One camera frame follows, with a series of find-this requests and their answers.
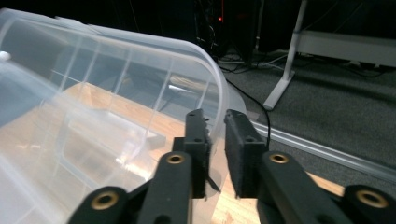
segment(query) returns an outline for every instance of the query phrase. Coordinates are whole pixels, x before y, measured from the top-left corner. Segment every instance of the wire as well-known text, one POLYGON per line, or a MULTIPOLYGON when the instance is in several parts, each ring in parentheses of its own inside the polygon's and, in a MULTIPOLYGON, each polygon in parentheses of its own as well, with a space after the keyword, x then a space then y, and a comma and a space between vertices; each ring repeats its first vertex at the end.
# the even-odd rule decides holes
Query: wire
POLYGON ((325 18, 332 11, 332 9, 335 8, 335 6, 337 6, 337 4, 338 4, 338 1, 336 1, 334 4, 332 4, 332 6, 323 15, 321 15, 317 20, 315 20, 311 24, 307 25, 303 30, 307 30, 311 26, 313 26, 313 25, 317 24, 319 21, 323 20, 323 18, 325 18))
POLYGON ((258 69, 258 68, 264 67, 264 66, 274 67, 274 68, 277 68, 277 69, 283 71, 284 68, 279 67, 278 65, 275 65, 275 64, 273 64, 273 63, 275 63, 275 62, 277 62, 277 61, 279 61, 279 60, 281 60, 281 59, 283 59, 283 58, 285 58, 285 57, 287 57, 287 56, 288 56, 287 54, 282 55, 282 56, 277 57, 277 58, 275 58, 275 59, 273 59, 272 61, 267 62, 267 63, 261 62, 261 60, 258 60, 257 62, 251 63, 251 66, 252 66, 252 65, 255 65, 255 67, 249 66, 248 68, 246 68, 245 70, 242 70, 242 71, 238 71, 238 69, 241 69, 241 67, 244 67, 244 66, 246 67, 246 65, 245 65, 245 62, 240 61, 240 59, 235 60, 235 61, 233 61, 233 60, 230 60, 230 61, 221 61, 221 60, 218 60, 218 62, 219 62, 219 63, 228 63, 228 64, 234 63, 234 64, 236 64, 236 67, 235 67, 234 69, 229 69, 229 68, 220 67, 220 68, 223 70, 223 72, 226 72, 226 73, 241 74, 241 73, 247 72, 247 71, 249 71, 249 70, 258 69))
POLYGON ((341 25, 339 25, 337 27, 337 29, 334 30, 334 33, 336 33, 337 31, 339 31, 354 15, 355 13, 361 8, 361 6, 363 6, 363 2, 361 2, 360 4, 358 4, 353 11, 350 13, 350 15, 346 18, 346 20, 343 21, 343 23, 341 23, 341 25))
POLYGON ((244 95, 246 95, 247 98, 249 98, 251 101, 256 103, 264 112, 265 118, 267 119, 267 125, 268 125, 268 135, 267 135, 267 147, 270 148, 270 140, 271 140, 271 123, 270 123, 270 116, 268 115, 268 111, 264 108, 264 106, 256 99, 254 99, 252 96, 247 94, 245 91, 242 91, 239 87, 237 87, 235 84, 233 84, 228 78, 226 78, 227 82, 232 85, 234 88, 242 92, 244 95))
POLYGON ((358 75, 359 77, 368 77, 368 78, 380 77, 380 76, 382 76, 382 75, 384 75, 386 73, 386 71, 381 71, 381 72, 378 72, 377 74, 374 74, 374 75, 370 76, 370 75, 365 75, 363 73, 360 73, 360 72, 356 71, 355 69, 352 69, 352 68, 349 68, 349 67, 345 67, 345 66, 342 66, 342 65, 339 65, 339 64, 337 64, 337 66, 339 68, 347 70, 348 72, 351 72, 351 73, 353 73, 355 75, 358 75))

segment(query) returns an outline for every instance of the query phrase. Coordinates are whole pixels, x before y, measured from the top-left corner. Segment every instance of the wooden table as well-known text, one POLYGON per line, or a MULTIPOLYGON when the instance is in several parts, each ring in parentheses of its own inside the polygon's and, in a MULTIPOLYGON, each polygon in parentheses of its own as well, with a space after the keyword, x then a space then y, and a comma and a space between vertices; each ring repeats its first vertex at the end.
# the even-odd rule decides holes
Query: wooden table
MULTIPOLYGON (((114 114, 133 120, 142 127, 149 127, 152 131, 163 134, 166 137, 166 141, 162 147, 150 151, 152 158, 158 159, 163 153, 170 151, 174 137, 184 136, 184 122, 162 113, 153 112, 148 107, 91 84, 77 84, 64 93, 90 108, 107 109, 114 114)), ((49 102, 33 109, 0 129, 0 139, 7 139, 10 152, 12 150, 21 150, 20 146, 29 143, 27 139, 31 139, 32 135, 35 134, 37 122, 48 118, 50 118, 51 124, 47 127, 49 132, 57 134, 64 118, 64 113, 60 112, 56 105, 52 105, 49 102), (27 125, 26 121, 29 120, 33 120, 33 122, 30 122, 31 125, 27 125)), ((46 146, 54 147, 55 143, 47 142, 46 146)), ((214 145, 214 149, 212 149, 210 173, 216 183, 223 184, 222 193, 218 194, 213 189, 207 188, 207 201, 195 200, 194 223, 260 223, 256 211, 256 200, 236 200, 234 197, 233 186, 227 170, 223 139, 218 140, 214 145)), ((341 186, 314 175, 311 175, 311 177, 319 186, 337 195, 343 194, 341 186)))
MULTIPOLYGON (((109 93, 107 91, 103 91, 97 87, 92 85, 85 85, 78 93, 78 88, 73 87, 72 89, 67 90, 67 92, 71 93, 74 96, 78 94, 83 95, 84 97, 80 97, 82 102, 85 105, 91 105, 97 107, 98 105, 106 106, 107 103, 104 103, 105 98, 109 97, 109 93)), ((152 110, 130 101, 124 101, 121 98, 116 100, 114 109, 121 112, 122 115, 127 116, 132 119, 142 120, 143 123, 148 123, 150 115, 152 114, 152 110)), ((151 123, 152 129, 155 131, 159 131, 160 133, 166 134, 167 143, 165 146, 166 150, 170 149, 172 146, 172 141, 174 137, 184 136, 184 124, 176 119, 170 118, 164 114, 158 113, 153 122, 151 123)), ((223 153, 223 139, 219 140, 217 145, 218 151, 214 155, 212 159, 212 169, 220 169, 221 166, 226 165, 226 158, 223 153)), ((255 199, 235 199, 235 194, 233 191, 233 185, 231 183, 230 176, 228 172, 225 172, 225 178, 215 178, 215 181, 219 183, 219 180, 223 181, 222 192, 217 201, 216 209, 214 211, 213 217, 211 219, 211 223, 220 224, 220 223, 260 223, 258 214, 256 211, 256 200, 255 199)), ((315 182, 322 188, 336 194, 342 195, 344 192, 344 188, 342 186, 336 185, 333 182, 320 178, 316 175, 310 175, 315 182)), ((207 203, 216 203, 216 197, 207 203)), ((200 203, 198 207, 195 207, 196 210, 205 209, 206 203, 200 203)), ((204 219, 195 219, 195 223, 202 223, 202 221, 207 221, 204 219)))

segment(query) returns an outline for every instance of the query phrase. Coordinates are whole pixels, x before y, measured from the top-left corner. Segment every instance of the table surface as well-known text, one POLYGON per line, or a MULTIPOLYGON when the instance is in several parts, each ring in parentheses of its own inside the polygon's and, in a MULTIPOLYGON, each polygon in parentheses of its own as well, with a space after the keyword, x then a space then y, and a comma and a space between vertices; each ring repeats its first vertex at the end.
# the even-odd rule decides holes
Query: table surface
MULTIPOLYGON (((184 122, 170 118, 162 113, 153 113, 153 110, 148 107, 129 101, 91 84, 77 84, 65 92, 88 107, 96 109, 110 108, 116 114, 139 122, 142 127, 149 126, 152 131, 166 135, 164 146, 150 151, 150 155, 153 158, 160 158, 163 153, 169 151, 172 148, 174 137, 184 136, 184 122)), ((28 113, 23 117, 30 118, 31 116, 28 113)), ((8 140, 14 139, 13 141, 15 143, 20 141, 15 139, 15 136, 21 136, 21 133, 29 131, 29 129, 25 128, 24 130, 22 128, 26 124, 26 122, 23 122, 23 117, 11 122, 5 129, 0 129, 0 137, 6 137, 8 140)), ((237 200, 234 197, 233 185, 228 175, 223 150, 224 140, 220 139, 214 147, 216 149, 212 149, 211 176, 216 183, 223 183, 222 192, 218 194, 213 189, 209 189, 207 201, 197 200, 194 202, 194 223, 260 223, 256 211, 256 200, 237 200)), ((315 175, 311 175, 311 177, 322 188, 337 195, 343 194, 343 187, 315 175)))

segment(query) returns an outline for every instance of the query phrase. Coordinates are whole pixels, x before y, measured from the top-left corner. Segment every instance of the gray carpet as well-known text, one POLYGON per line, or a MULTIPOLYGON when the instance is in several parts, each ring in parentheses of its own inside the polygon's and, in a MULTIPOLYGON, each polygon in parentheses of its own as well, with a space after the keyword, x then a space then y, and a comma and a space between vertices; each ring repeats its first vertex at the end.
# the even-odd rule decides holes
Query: gray carpet
MULTIPOLYGON (((267 56, 271 61, 282 52, 267 56)), ((234 64, 221 63, 234 69, 234 64)), ((309 57, 299 57, 296 72, 275 109, 270 112, 272 127, 304 139, 336 148, 350 155, 374 161, 396 169, 396 72, 388 69, 366 71, 354 63, 340 64, 309 57)), ((244 71, 239 67, 236 72, 244 71)), ((262 67, 240 74, 224 75, 242 90, 264 102, 283 72, 262 67)), ((261 109, 244 98, 247 110, 261 109)), ((285 149, 272 143, 271 149, 285 149)), ((335 163, 287 147, 302 165, 313 174, 321 175, 341 185, 366 184, 380 188, 396 197, 396 186, 335 163)))

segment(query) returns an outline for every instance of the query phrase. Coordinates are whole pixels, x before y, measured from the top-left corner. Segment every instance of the clear plastic bin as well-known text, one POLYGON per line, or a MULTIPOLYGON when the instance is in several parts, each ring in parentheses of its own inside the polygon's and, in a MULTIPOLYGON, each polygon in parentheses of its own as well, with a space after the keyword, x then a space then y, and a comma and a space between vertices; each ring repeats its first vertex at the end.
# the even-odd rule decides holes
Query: clear plastic bin
MULTIPOLYGON (((135 189, 196 108, 221 185, 223 117, 245 111, 193 44, 10 9, 0 12, 0 94, 2 223, 63 223, 95 189, 135 189)), ((209 196, 195 202, 196 223, 210 220, 219 195, 209 196)))

